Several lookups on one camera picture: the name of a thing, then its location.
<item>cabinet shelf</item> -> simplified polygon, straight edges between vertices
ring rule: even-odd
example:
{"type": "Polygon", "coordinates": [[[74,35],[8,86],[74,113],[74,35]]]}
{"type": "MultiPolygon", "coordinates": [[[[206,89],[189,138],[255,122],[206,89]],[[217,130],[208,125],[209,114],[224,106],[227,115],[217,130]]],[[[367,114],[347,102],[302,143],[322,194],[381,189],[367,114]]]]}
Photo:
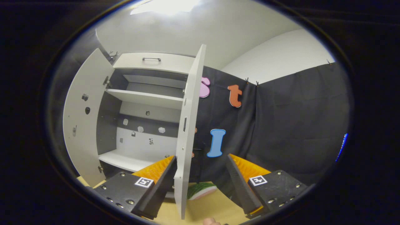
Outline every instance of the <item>cabinet shelf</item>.
{"type": "Polygon", "coordinates": [[[182,109],[183,98],[176,98],[160,94],[150,94],[129,90],[106,89],[106,92],[124,101],[147,104],[164,108],[182,109]]]}
{"type": "Polygon", "coordinates": [[[99,160],[131,172],[139,171],[156,162],[126,156],[118,149],[99,155],[99,160]]]}

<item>ceiling light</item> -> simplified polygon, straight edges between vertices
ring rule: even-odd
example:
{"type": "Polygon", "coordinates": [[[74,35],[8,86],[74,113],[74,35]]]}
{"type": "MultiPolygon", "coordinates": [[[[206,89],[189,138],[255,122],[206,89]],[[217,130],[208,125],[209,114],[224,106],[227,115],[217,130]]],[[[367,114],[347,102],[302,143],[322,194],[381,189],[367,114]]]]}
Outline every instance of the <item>ceiling light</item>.
{"type": "Polygon", "coordinates": [[[130,14],[157,12],[173,15],[178,12],[190,12],[199,0],[152,0],[135,7],[130,14]]]}

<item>black fabric backdrop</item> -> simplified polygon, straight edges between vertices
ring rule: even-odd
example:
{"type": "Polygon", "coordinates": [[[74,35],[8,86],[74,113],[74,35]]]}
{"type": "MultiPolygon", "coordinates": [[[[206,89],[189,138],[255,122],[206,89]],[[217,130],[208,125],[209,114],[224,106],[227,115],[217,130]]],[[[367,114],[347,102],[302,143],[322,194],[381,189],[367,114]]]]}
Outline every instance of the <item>black fabric backdrop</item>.
{"type": "Polygon", "coordinates": [[[348,132],[347,84],[337,63],[260,84],[246,159],[270,171],[284,170],[307,185],[316,183],[335,162],[348,132]]]}
{"type": "MultiPolygon", "coordinates": [[[[212,181],[239,205],[225,167],[232,153],[267,170],[284,170],[316,183],[335,162],[350,122],[347,74],[337,63],[290,74],[258,86],[204,67],[210,95],[200,98],[194,148],[204,148],[201,181],[212,181]],[[242,90],[240,108],[229,103],[228,86],[242,90]],[[212,129],[224,129],[223,155],[209,158],[212,129]]],[[[197,171],[192,165],[191,174],[197,171]]]]}
{"type": "Polygon", "coordinates": [[[238,77],[222,71],[204,67],[203,77],[210,80],[210,95],[199,99],[194,148],[204,148],[202,181],[212,181],[227,196],[233,193],[233,186],[229,173],[225,167],[225,160],[229,153],[239,157],[246,157],[250,147],[254,129],[256,109],[256,86],[238,77]],[[242,90],[239,101],[242,106],[233,107],[229,102],[230,90],[228,86],[237,84],[242,90]],[[222,155],[215,158],[207,157],[210,151],[212,129],[224,129],[226,134],[222,140],[222,155]]]}

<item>open cabinet door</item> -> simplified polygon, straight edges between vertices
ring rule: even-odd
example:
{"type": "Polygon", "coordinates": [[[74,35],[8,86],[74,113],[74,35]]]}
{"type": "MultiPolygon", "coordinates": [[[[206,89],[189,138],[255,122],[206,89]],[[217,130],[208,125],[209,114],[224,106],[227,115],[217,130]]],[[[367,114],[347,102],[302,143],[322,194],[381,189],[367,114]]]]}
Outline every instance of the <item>open cabinet door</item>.
{"type": "Polygon", "coordinates": [[[68,154],[76,170],[91,186],[106,177],[100,170],[96,129],[100,102],[114,68],[96,49],[76,73],[64,105],[63,131],[68,154]]]}
{"type": "Polygon", "coordinates": [[[190,164],[192,161],[201,77],[203,75],[206,45],[202,44],[190,68],[180,114],[176,157],[178,168],[174,177],[174,195],[181,219],[185,219],[190,164]]]}

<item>watermelon slice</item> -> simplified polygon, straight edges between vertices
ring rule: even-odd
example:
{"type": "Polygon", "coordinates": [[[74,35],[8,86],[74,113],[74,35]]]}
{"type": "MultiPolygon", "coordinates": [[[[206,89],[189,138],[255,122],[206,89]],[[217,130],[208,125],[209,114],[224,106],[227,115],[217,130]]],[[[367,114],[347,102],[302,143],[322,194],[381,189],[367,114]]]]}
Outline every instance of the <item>watermelon slice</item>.
{"type": "Polygon", "coordinates": [[[195,200],[205,195],[211,194],[217,190],[217,186],[211,183],[198,183],[188,188],[188,199],[195,200]]]}

